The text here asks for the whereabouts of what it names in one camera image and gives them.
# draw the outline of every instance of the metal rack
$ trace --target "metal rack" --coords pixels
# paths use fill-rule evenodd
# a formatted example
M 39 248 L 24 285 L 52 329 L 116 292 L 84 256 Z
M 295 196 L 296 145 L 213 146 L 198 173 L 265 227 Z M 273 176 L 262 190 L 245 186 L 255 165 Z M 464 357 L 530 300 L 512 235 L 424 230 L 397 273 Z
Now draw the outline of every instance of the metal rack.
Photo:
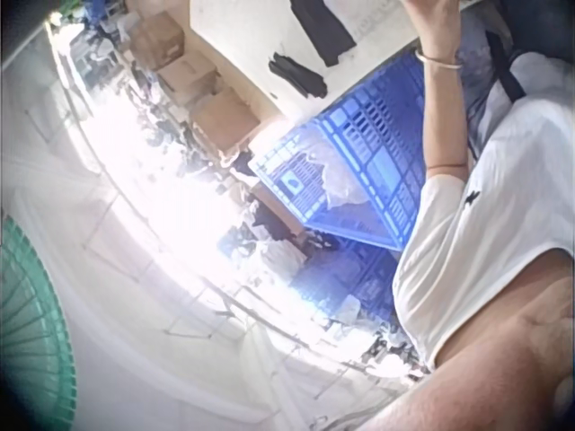
M 49 28 L 47 28 L 47 32 L 49 34 L 49 38 L 51 38 L 52 36 L 51 36 Z M 134 203 L 130 200 L 129 196 L 127 196 L 124 193 L 124 191 L 119 186 L 119 184 L 114 180 L 114 178 L 108 172 L 108 170 L 106 168 L 106 164 L 98 157 L 97 153 L 94 151 L 92 143 L 90 142 L 90 139 L 85 134 L 85 132 L 82 130 L 82 127 L 80 125 L 80 121 L 78 120 L 79 116 L 78 116 L 77 110 L 76 110 L 75 105 L 73 104 L 72 98 L 70 96 L 70 91 L 72 89 L 73 84 L 71 84 L 69 79 L 66 77 L 66 74 L 64 73 L 65 68 L 63 67 L 63 64 L 62 64 L 62 62 L 66 61 L 66 59 L 61 58 L 57 52 L 54 52 L 53 54 L 54 54 L 54 58 L 56 59 L 56 62 L 57 62 L 58 74 L 60 75 L 60 78 L 61 78 L 61 83 L 62 83 L 64 92 L 66 94 L 66 100 L 69 104 L 70 112 L 72 113 L 72 116 L 75 119 L 76 124 L 78 125 L 78 127 L 81 130 L 82 137 L 83 137 L 83 140 L 85 142 L 86 147 L 89 149 L 90 153 L 93 156 L 93 159 L 95 161 L 97 161 L 97 163 L 100 167 L 100 172 L 95 173 L 94 175 L 97 175 L 99 177 L 101 175 L 104 175 L 105 178 L 110 182 L 110 184 L 116 190 L 115 197 L 112 199 L 112 201 L 105 208 L 104 212 L 99 217 L 95 227 L 92 229 L 92 231 L 88 234 L 88 236 L 83 241 L 84 251 L 92 254 L 94 257 L 101 260 L 103 263 L 105 263 L 110 268 L 113 268 L 114 270 L 116 270 L 120 274 L 122 274 L 123 276 L 125 276 L 125 277 L 131 279 L 132 281 L 139 283 L 139 284 L 142 284 L 144 282 L 144 277 L 145 277 L 146 273 L 148 273 L 148 271 L 154 265 L 157 264 L 157 258 L 160 255 L 169 256 L 179 266 L 181 266 L 182 268 L 185 268 L 186 267 L 185 262 L 180 261 L 177 258 L 177 256 L 172 254 L 172 252 L 170 251 L 170 248 L 163 242 L 161 237 L 155 232 L 154 228 L 150 225 L 149 220 L 146 217 L 146 215 L 142 214 L 138 210 L 138 208 L 134 205 Z M 78 87 L 79 92 L 83 95 L 84 103 L 89 108 L 89 111 L 91 112 L 92 115 L 94 115 L 94 112 L 97 111 L 97 108 L 95 107 L 95 105 L 94 105 L 93 101 L 91 100 L 85 87 L 82 86 L 80 76 L 75 71 L 75 68 L 73 65 L 66 65 L 66 66 L 68 66 L 68 67 L 66 67 L 66 69 L 68 71 L 70 71 L 70 69 L 71 69 L 71 74 L 73 76 L 75 85 Z M 129 206 L 129 208 L 131 209 L 135 218 L 147 229 L 148 232 L 151 233 L 152 237 L 155 238 L 157 253 L 155 255 L 151 255 L 149 261 L 136 274 L 129 273 L 124 268 L 119 267 L 114 262 L 110 261 L 109 259 L 106 259 L 104 256 L 102 256 L 98 251 L 96 251 L 92 247 L 94 237 L 102 228 L 102 224 L 105 222 L 107 217 L 110 216 L 110 213 L 112 212 L 111 210 L 114 208 L 115 205 L 118 205 L 118 203 L 120 201 L 122 201 L 123 203 L 125 203 Z M 279 369 L 285 365 L 285 363 L 288 361 L 288 359 L 294 358 L 296 356 L 301 356 L 302 352 L 305 352 L 306 354 L 311 355 L 311 356 L 315 357 L 316 359 L 319 359 L 324 364 L 326 364 L 326 366 L 329 365 L 329 367 L 335 367 L 335 369 L 336 369 L 335 373 L 333 374 L 332 379 L 329 382 L 327 382 L 320 389 L 320 391 L 318 391 L 314 395 L 314 400 L 321 399 L 321 397 L 323 397 L 326 392 L 328 392 L 329 390 L 334 388 L 338 383 L 340 383 L 342 381 L 342 379 L 345 378 L 346 374 L 351 372 L 351 371 L 362 374 L 364 376 L 364 378 L 367 379 L 367 382 L 369 383 L 369 389 L 368 389 L 368 391 L 366 391 L 365 395 L 363 397 L 361 397 L 361 399 L 365 398 L 372 391 L 382 392 L 382 395 L 385 397 L 386 400 L 392 400 L 399 395 L 399 393 L 397 391 L 393 391 L 393 390 L 390 390 L 389 388 L 385 388 L 381 384 L 382 379 L 371 374 L 366 365 L 363 365 L 363 364 L 361 364 L 359 362 L 355 362 L 355 361 L 340 361 L 339 359 L 337 359 L 335 357 L 332 357 L 330 355 L 325 354 L 324 352 L 322 352 L 318 349 L 319 346 L 317 344 L 316 345 L 308 344 L 307 342 L 302 340 L 302 338 L 297 333 L 291 333 L 288 330 L 284 330 L 284 329 L 280 328 L 280 326 L 272 323 L 268 318 L 266 318 L 264 313 L 254 310 L 251 306 L 246 305 L 240 299 L 238 299 L 238 297 L 240 295 L 250 295 L 252 298 L 256 299 L 256 302 L 259 301 L 261 309 L 265 310 L 265 313 L 276 313 L 276 314 L 279 313 L 277 310 L 273 309 L 273 307 L 271 307 L 270 305 L 262 302 L 260 298 L 257 298 L 257 296 L 253 294 L 253 291 L 251 291 L 251 289 L 249 289 L 245 286 L 239 286 L 239 288 L 234 293 L 230 294 L 227 291 L 225 291 L 224 289 L 222 289 L 221 287 L 216 286 L 211 280 L 207 279 L 203 275 L 195 274 L 195 276 L 196 276 L 196 279 L 198 281 L 200 281 L 204 287 L 196 295 L 189 296 L 188 300 L 186 301 L 186 304 L 182 307 L 182 311 L 180 313 L 178 313 L 174 317 L 172 322 L 170 322 L 170 324 L 167 325 L 163 329 L 163 332 L 166 335 L 166 337 L 179 337 L 179 338 L 186 338 L 189 340 L 212 339 L 216 334 L 218 334 L 222 331 L 224 326 L 231 319 L 234 318 L 234 313 L 232 311 L 233 310 L 232 307 L 234 307 L 234 309 L 239 310 L 245 316 L 245 322 L 244 323 L 246 324 L 246 329 L 245 329 L 245 333 L 243 335 L 244 337 L 247 334 L 249 334 L 252 330 L 254 330 L 256 325 L 261 325 L 264 328 L 266 328 L 267 330 L 272 331 L 273 333 L 281 336 L 283 339 L 286 339 L 290 343 L 293 344 L 293 348 L 287 354 L 285 354 L 274 365 L 275 371 L 271 374 L 271 378 L 275 378 L 275 376 L 278 375 Z M 225 312 L 213 311 L 213 313 L 215 313 L 219 317 L 224 317 L 224 319 L 217 326 L 212 327 L 211 331 L 208 334 L 203 335 L 203 336 L 202 335 L 191 336 L 191 335 L 181 334 L 181 333 L 175 331 L 174 330 L 175 326 L 185 316 L 186 312 L 190 309 L 190 307 L 193 304 L 195 304 L 208 291 L 219 296 L 221 298 L 221 300 L 223 301 L 223 303 L 226 305 L 227 310 Z M 318 365 L 312 365 L 309 373 L 311 373 L 313 370 L 315 370 L 317 368 L 318 368 Z M 349 406 L 348 409 L 352 409 L 353 406 L 355 406 L 357 404 L 357 402 L 358 401 L 355 400 L 353 402 L 353 405 Z M 343 410 L 342 413 L 347 413 L 348 409 Z M 278 415 L 279 413 L 281 413 L 281 412 L 280 411 L 274 411 L 265 420 L 272 419 L 274 416 Z

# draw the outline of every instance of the white table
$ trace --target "white table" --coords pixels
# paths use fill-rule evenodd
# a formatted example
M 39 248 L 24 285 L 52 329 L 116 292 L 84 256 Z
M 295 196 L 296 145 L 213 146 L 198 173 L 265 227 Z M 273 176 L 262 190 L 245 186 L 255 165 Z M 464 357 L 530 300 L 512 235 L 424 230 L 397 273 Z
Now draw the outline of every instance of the white table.
M 478 0 L 462 2 L 464 7 Z M 399 0 L 326 0 L 357 46 L 326 67 L 289 0 L 190 0 L 190 26 L 252 80 L 289 119 L 301 124 L 416 39 Z M 325 99 L 304 98 L 268 63 L 274 52 L 323 76 Z

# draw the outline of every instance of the white t-shirt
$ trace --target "white t-shirt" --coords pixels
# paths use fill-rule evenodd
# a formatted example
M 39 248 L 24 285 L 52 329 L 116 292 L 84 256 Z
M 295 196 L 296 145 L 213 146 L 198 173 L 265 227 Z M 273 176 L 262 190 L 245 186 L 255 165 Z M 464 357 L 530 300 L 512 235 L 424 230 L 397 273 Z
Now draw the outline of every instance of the white t-shirt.
M 494 87 L 480 160 L 467 184 L 449 175 L 426 182 L 395 276 L 398 317 L 430 369 L 446 341 L 530 262 L 551 249 L 573 256 L 572 82 L 561 92 L 555 79 L 532 91 L 513 69 L 527 97 L 511 106 L 500 84 Z M 541 80 L 536 67 L 533 73 Z

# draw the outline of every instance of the hand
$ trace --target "hand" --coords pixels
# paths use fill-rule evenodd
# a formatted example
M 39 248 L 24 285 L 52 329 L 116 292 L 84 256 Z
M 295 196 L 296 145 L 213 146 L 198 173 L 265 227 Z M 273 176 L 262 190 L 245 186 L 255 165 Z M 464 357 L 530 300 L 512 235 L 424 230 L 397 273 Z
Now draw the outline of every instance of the hand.
M 418 32 L 423 55 L 455 62 L 461 44 L 459 0 L 403 0 Z

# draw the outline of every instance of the green mesh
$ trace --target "green mesh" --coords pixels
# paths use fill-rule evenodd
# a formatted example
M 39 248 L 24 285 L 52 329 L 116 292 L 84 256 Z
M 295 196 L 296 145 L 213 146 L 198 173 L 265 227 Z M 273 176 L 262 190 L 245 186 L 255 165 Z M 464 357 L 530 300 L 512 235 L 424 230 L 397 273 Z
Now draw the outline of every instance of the green mesh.
M 2 226 L 0 358 L 4 375 L 42 429 L 66 431 L 75 414 L 74 357 L 54 287 L 30 240 Z

